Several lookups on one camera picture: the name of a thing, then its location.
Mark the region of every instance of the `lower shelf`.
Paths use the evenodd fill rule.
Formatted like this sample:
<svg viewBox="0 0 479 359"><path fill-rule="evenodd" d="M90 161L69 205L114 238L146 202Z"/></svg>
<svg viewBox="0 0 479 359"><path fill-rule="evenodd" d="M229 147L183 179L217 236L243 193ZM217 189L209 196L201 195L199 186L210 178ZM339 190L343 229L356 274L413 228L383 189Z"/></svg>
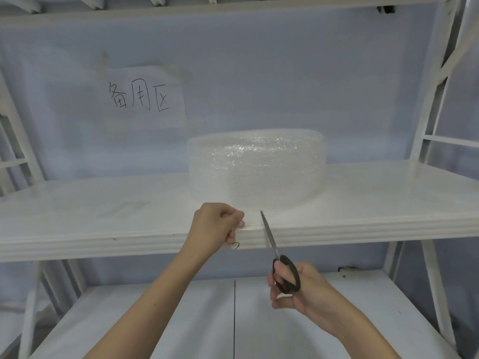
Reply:
<svg viewBox="0 0 479 359"><path fill-rule="evenodd" d="M459 359L383 271L330 273L331 284L359 307L402 359ZM81 359L147 285L91 288L32 359ZM264 277L193 282L152 359L348 359L341 344L301 314L275 311Z"/></svg>
<svg viewBox="0 0 479 359"><path fill-rule="evenodd" d="M37 308L37 321L49 313L47 300L41 300ZM25 306L21 303L0 304L0 358L20 343Z"/></svg>

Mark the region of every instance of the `paper sign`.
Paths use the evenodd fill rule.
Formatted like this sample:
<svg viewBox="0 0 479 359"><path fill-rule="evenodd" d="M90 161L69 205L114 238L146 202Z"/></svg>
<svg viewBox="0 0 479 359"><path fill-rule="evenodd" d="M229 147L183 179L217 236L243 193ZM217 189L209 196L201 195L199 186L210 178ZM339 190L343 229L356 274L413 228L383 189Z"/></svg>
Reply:
<svg viewBox="0 0 479 359"><path fill-rule="evenodd" d="M180 81L159 66L103 71L98 91L109 127L180 128L186 122Z"/></svg>

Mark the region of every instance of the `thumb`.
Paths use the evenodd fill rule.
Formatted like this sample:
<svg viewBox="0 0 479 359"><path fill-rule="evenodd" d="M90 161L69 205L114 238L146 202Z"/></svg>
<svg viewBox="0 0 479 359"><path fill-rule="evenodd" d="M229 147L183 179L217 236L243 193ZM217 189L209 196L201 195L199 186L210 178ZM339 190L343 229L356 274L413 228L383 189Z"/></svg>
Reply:
<svg viewBox="0 0 479 359"><path fill-rule="evenodd" d="M233 214L223 218L223 223L228 229L236 228L244 218L244 212L235 211Z"/></svg>
<svg viewBox="0 0 479 359"><path fill-rule="evenodd" d="M293 272L289 269L287 265L285 265L281 261L276 261L274 263L274 269L276 273L281 276L281 278L285 279L288 282L291 282L293 284L296 284L296 279L295 276L293 275Z"/></svg>

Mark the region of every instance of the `upper shelf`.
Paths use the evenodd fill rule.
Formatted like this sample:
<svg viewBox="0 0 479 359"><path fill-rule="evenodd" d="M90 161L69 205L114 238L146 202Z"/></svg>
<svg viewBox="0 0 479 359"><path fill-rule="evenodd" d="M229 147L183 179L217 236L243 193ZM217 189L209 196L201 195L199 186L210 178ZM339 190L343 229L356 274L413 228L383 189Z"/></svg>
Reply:
<svg viewBox="0 0 479 359"><path fill-rule="evenodd" d="M0 198L0 261L177 252L200 205L188 174L45 182ZM332 164L319 196L265 215L280 247L475 236L479 181L407 160ZM259 211L245 222L239 248L266 247Z"/></svg>
<svg viewBox="0 0 479 359"><path fill-rule="evenodd" d="M95 3L93 0L56 1L7 0L0 4L0 24L38 24L61 20L153 17L313 6L342 8L412 5L445 0L106 0L105 3Z"/></svg>

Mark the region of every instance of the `bubble wrap roll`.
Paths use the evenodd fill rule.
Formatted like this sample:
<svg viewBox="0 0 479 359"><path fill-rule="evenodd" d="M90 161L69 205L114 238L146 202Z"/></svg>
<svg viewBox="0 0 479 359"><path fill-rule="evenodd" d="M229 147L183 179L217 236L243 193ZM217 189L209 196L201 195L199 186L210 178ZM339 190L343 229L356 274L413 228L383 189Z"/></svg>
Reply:
<svg viewBox="0 0 479 359"><path fill-rule="evenodd" d="M214 133L188 140L194 199L239 209L297 205L321 188L323 136L313 130Z"/></svg>

